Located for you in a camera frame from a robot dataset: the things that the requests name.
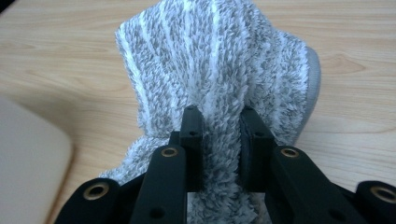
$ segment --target towel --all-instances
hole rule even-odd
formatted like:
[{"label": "towel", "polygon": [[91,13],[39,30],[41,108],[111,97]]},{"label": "towel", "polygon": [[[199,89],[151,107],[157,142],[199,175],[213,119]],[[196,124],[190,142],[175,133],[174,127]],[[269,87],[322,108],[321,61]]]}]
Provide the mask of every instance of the towel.
[{"label": "towel", "polygon": [[316,53],[274,28],[248,0],[162,0],[125,21],[116,41],[144,135],[101,177],[120,184],[180,129],[183,109],[204,117],[204,186],[188,194],[188,223],[266,223],[263,194],[237,184],[239,115],[253,107],[280,145],[293,145],[318,97]]}]

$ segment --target microfiber cloth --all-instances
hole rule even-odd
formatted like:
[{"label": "microfiber cloth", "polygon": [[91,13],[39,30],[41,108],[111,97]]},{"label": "microfiber cloth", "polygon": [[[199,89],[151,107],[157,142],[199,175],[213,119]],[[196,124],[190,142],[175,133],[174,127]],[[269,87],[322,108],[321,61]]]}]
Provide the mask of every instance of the microfiber cloth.
[{"label": "microfiber cloth", "polygon": [[239,116],[253,107],[278,144],[293,145],[318,97],[317,54],[247,0],[163,0],[124,22],[116,40],[144,135],[101,177],[124,184],[146,172],[153,150],[180,130],[184,108],[197,105],[205,188],[188,194],[188,222],[270,222],[263,194],[237,184]]}]

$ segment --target gray towel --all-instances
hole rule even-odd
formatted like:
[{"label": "gray towel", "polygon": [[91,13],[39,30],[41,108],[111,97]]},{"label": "gray towel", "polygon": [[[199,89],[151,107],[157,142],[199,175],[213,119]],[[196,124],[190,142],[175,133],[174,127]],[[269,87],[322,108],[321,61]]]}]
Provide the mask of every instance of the gray towel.
[{"label": "gray towel", "polygon": [[239,114],[252,106],[280,145],[292,145],[318,97],[315,52],[244,0],[163,0],[124,22],[116,39],[145,135],[101,177],[124,184],[146,172],[152,151],[180,129],[183,109],[197,105],[205,190],[189,193],[188,222],[269,222],[263,195],[236,183]]}]

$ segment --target white object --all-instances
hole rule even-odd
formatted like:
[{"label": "white object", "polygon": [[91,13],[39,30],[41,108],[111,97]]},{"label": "white object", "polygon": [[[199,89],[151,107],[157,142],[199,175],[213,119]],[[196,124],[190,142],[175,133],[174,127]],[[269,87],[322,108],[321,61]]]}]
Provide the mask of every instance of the white object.
[{"label": "white object", "polygon": [[44,223],[71,155],[66,134],[0,97],[0,223]]}]

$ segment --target wooden table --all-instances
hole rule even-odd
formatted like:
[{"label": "wooden table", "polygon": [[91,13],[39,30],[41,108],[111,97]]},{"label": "wooden table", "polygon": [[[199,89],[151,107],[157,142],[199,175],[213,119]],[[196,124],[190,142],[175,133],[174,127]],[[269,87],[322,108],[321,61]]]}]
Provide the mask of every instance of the wooden table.
[{"label": "wooden table", "polygon": [[[155,2],[19,0],[0,16],[0,93],[65,130],[75,146],[49,222],[142,134],[114,32]],[[320,58],[320,96],[297,147],[347,189],[367,179],[396,186],[396,2],[255,2]]]}]

